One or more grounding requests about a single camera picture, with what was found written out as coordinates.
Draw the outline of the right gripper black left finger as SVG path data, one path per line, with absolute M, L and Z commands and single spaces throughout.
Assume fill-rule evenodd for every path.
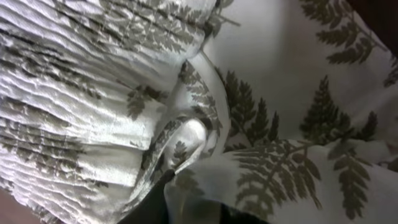
M 164 197 L 164 188 L 174 176 L 173 170 L 167 170 L 144 197 L 143 201 L 118 224 L 168 224 L 169 214 Z

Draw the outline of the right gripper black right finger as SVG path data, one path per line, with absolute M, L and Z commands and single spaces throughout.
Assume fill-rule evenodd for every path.
M 222 204 L 219 224 L 269 224 L 269 223 L 259 219 L 258 217 L 255 217 L 254 215 L 240 212 L 235 208 Z

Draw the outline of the white fern-print dress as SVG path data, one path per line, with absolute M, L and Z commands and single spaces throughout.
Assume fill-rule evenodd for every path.
M 1 1 L 1 189 L 118 223 L 397 222 L 396 1 Z

